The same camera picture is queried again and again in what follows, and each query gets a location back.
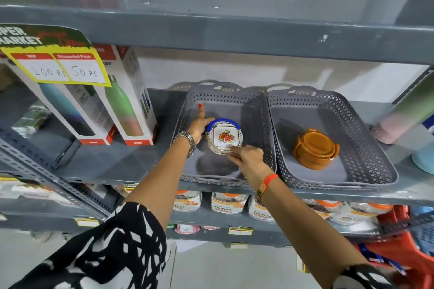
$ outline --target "sleeve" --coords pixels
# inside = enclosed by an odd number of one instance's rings
[[[333,289],[395,289],[374,266],[353,265],[342,272],[333,283]]]
[[[146,207],[127,202],[69,240],[10,289],[155,289],[170,251]]]

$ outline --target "person's left hand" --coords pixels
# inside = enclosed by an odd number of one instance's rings
[[[196,145],[200,142],[202,138],[202,134],[205,131],[205,127],[214,118],[205,118],[205,108],[202,103],[199,103],[199,113],[198,117],[191,123],[190,127],[187,129],[187,132],[193,136],[194,142]]]

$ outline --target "blue handle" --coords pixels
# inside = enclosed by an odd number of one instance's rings
[[[215,119],[214,121],[211,121],[206,127],[205,127],[205,132],[209,133],[211,131],[211,128],[217,123],[217,122],[221,122],[221,121],[225,121],[225,122],[229,122],[232,125],[234,125],[236,127],[236,129],[240,130],[241,127],[240,125],[238,125],[235,121],[231,120],[231,119],[227,119],[227,118],[218,118]]]

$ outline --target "tray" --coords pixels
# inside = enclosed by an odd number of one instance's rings
[[[276,171],[276,152],[266,96],[253,88],[232,83],[196,85],[189,89],[175,128],[174,137],[188,129],[198,114],[198,104],[205,107],[205,116],[229,118],[241,126],[243,145],[257,146],[264,151],[264,162]],[[187,159],[181,180],[229,186],[248,187],[240,168],[225,155],[213,153],[203,138]]]
[[[296,86],[268,93],[277,162],[293,188],[375,189],[395,183],[398,173],[380,145],[339,93]],[[316,128],[339,143],[339,156],[322,171],[301,166],[292,149],[297,137]]]

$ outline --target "silver metal watch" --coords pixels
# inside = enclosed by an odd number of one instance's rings
[[[178,135],[175,136],[173,141],[175,141],[175,139],[177,139],[179,136],[183,136],[187,138],[188,142],[190,143],[190,150],[188,151],[187,154],[187,157],[189,158],[193,154],[194,150],[196,149],[196,143],[194,142],[193,136],[189,132],[183,130],[182,132],[180,132]]]

